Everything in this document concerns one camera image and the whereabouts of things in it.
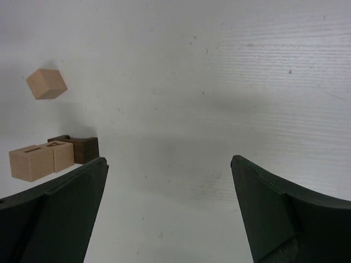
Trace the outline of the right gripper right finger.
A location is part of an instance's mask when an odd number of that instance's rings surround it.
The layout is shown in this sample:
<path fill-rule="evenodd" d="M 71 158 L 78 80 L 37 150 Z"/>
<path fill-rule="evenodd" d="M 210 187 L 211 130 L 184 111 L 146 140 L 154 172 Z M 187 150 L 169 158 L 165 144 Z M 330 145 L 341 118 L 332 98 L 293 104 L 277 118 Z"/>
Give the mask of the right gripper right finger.
<path fill-rule="evenodd" d="M 231 170 L 254 262 L 350 262 L 350 201 L 297 185 L 239 155 Z"/>

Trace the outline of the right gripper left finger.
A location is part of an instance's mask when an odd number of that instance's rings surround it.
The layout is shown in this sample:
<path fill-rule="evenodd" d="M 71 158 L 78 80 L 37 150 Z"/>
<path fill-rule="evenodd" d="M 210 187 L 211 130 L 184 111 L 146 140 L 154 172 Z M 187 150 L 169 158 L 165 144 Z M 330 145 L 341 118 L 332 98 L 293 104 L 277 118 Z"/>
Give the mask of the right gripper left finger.
<path fill-rule="evenodd" d="M 1 262 L 84 262 L 107 179 L 104 157 L 1 199 Z"/>

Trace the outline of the dark wood arch block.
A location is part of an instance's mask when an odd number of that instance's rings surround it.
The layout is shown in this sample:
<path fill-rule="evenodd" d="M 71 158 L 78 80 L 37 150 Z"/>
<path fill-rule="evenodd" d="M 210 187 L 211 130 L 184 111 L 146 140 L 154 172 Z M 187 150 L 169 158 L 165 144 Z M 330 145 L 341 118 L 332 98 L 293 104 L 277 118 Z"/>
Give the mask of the dark wood arch block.
<path fill-rule="evenodd" d="M 74 138 L 69 135 L 61 135 L 47 139 L 47 142 L 62 141 L 73 144 L 74 161 L 76 164 L 86 164 L 99 155 L 99 143 L 97 137 Z"/>

